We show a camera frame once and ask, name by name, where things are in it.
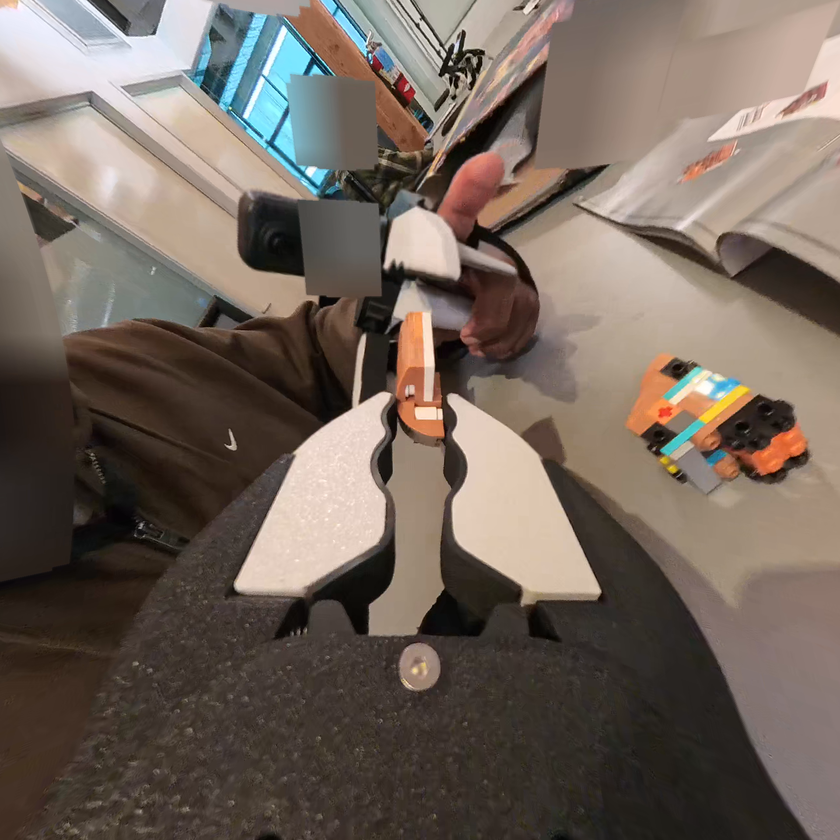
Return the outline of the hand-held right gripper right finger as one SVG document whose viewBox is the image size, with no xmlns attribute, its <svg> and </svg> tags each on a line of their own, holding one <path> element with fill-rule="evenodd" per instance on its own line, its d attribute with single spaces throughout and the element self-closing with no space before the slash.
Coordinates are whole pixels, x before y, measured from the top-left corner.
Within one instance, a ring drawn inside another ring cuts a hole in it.
<svg viewBox="0 0 840 840">
<path fill-rule="evenodd" d="M 425 635 L 478 635 L 503 607 L 596 603 L 602 588 L 538 453 L 460 395 L 444 399 L 444 589 Z"/>
</svg>

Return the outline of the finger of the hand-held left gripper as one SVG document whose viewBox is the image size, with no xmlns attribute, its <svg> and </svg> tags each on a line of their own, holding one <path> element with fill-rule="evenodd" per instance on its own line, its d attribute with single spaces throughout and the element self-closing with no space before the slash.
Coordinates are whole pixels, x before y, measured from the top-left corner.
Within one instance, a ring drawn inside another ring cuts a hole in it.
<svg viewBox="0 0 840 840">
<path fill-rule="evenodd" d="M 392 321 L 411 312 L 428 312 L 436 329 L 459 331 L 469 321 L 472 304 L 460 295 L 464 269 L 492 276 L 516 277 L 508 259 L 457 240 L 441 216 L 415 206 L 389 222 L 383 279 L 394 280 Z"/>
<path fill-rule="evenodd" d="M 360 331 L 353 368 L 352 407 L 388 389 L 387 374 L 398 337 L 396 297 L 366 297 L 358 302 L 353 325 Z"/>
</svg>

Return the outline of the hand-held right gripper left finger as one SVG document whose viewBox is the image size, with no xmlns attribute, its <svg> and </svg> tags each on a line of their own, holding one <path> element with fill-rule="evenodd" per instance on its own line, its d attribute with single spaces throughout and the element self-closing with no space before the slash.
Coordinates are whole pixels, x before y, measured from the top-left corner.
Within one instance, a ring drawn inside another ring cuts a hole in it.
<svg viewBox="0 0 840 840">
<path fill-rule="evenodd" d="M 335 601 L 369 632 L 395 569 L 395 430 L 396 399 L 381 392 L 297 448 L 234 579 L 238 595 Z"/>
</svg>

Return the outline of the brown grey brick assembly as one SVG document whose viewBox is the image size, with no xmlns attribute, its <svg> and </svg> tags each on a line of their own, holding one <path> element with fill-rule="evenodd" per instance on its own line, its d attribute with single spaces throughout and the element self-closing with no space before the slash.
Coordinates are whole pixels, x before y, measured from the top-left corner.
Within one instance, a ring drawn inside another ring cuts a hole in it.
<svg viewBox="0 0 840 840">
<path fill-rule="evenodd" d="M 402 322 L 397 341 L 395 397 L 403 431 L 421 445 L 443 445 L 443 394 L 429 311 L 411 311 Z"/>
</svg>

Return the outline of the person's left hand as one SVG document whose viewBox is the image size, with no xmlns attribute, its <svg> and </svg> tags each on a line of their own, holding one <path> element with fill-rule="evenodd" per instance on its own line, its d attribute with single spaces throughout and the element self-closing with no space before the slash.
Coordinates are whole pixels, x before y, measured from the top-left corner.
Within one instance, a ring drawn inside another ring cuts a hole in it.
<svg viewBox="0 0 840 840">
<path fill-rule="evenodd" d="M 494 152 L 475 155 L 453 176 L 437 213 L 460 242 L 472 235 L 484 207 L 497 195 L 505 174 Z M 539 295 L 519 277 L 466 268 L 460 279 L 472 295 L 470 318 L 459 333 L 478 358 L 504 361 L 522 352 L 533 338 L 540 312 Z"/>
</svg>

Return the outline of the person's brown hoodie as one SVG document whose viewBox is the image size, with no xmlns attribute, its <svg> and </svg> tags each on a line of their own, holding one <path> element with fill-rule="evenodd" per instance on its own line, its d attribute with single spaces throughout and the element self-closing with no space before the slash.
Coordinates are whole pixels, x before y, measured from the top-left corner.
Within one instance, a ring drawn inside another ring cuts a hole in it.
<svg viewBox="0 0 840 840">
<path fill-rule="evenodd" d="M 350 407 L 357 304 L 234 329 L 132 320 L 64 339 L 74 412 L 70 557 L 4 581 L 2 837 L 77 749 L 135 614 L 205 526 Z"/>
</svg>

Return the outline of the printed cardboard box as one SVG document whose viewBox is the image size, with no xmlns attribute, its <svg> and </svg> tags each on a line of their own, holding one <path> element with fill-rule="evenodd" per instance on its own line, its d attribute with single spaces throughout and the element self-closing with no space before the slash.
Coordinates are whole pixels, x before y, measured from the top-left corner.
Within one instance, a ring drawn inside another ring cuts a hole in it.
<svg viewBox="0 0 840 840">
<path fill-rule="evenodd" d="M 426 171 L 424 195 L 442 197 L 468 158 L 495 151 L 504 161 L 505 175 L 497 196 L 479 215 L 479 224 L 500 232 L 604 170 L 603 165 L 572 170 L 536 165 L 551 30 L 571 16 L 573 5 L 541 2 L 482 71 Z"/>
</svg>

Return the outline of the colourful striped brick model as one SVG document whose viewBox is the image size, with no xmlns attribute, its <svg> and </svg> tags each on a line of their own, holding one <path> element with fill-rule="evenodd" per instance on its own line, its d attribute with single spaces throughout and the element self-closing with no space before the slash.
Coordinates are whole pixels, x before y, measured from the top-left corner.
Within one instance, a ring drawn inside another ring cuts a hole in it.
<svg viewBox="0 0 840 840">
<path fill-rule="evenodd" d="M 647 367 L 625 427 L 705 496 L 741 476 L 778 484 L 811 459 L 792 404 L 666 353 Z"/>
</svg>

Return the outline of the grey instruction booklet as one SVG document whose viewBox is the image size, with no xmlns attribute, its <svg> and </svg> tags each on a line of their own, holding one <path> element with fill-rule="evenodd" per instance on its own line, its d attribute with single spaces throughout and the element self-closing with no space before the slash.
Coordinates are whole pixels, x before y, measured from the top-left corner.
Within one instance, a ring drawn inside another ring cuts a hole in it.
<svg viewBox="0 0 840 840">
<path fill-rule="evenodd" d="M 778 250 L 839 279 L 839 36 L 802 93 L 682 122 L 614 185 L 575 200 L 694 249 L 729 277 Z"/>
</svg>

